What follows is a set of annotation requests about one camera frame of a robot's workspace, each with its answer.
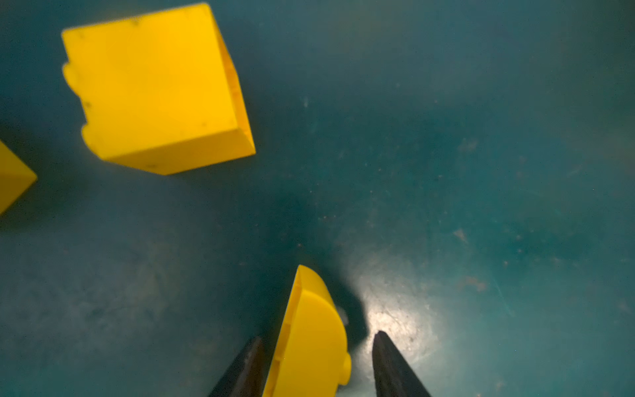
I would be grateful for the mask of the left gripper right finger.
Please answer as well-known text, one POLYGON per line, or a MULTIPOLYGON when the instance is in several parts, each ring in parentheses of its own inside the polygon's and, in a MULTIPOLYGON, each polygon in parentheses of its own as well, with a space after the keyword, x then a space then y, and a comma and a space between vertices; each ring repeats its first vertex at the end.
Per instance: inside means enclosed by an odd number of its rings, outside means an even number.
POLYGON ((375 334, 371 355, 377 397, 431 397, 386 332, 375 334))

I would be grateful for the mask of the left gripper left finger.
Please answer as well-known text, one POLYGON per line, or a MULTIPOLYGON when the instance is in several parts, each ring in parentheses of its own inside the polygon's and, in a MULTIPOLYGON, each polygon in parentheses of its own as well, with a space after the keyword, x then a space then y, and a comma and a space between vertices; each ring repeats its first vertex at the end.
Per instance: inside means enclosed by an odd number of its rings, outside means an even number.
POLYGON ((263 392, 265 351, 253 337, 238 353, 208 397, 259 397, 263 392))

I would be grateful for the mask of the yellow curved brick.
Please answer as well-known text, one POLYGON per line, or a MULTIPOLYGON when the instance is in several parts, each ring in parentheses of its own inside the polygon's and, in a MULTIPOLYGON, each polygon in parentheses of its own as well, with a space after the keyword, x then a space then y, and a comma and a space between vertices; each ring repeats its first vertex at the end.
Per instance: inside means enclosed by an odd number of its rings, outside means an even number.
POLYGON ((327 286, 299 266, 263 395, 330 397, 351 374, 345 325, 327 286))

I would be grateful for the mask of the yellow square brick cluster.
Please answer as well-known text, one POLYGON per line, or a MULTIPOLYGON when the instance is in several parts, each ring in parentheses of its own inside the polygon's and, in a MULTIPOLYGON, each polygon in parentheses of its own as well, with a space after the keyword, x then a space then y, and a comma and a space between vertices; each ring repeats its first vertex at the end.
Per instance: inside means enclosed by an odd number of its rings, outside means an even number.
POLYGON ((100 160, 173 175, 248 157, 240 81, 210 6, 66 29, 63 76, 100 160))

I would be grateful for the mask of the small yellow slope brick left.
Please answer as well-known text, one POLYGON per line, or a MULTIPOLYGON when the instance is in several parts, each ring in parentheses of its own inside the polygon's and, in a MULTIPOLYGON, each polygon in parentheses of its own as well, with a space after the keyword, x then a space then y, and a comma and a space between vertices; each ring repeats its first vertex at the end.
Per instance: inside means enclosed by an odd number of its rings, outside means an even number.
POLYGON ((1 147, 0 210, 4 213, 36 181, 37 175, 3 142, 1 147))

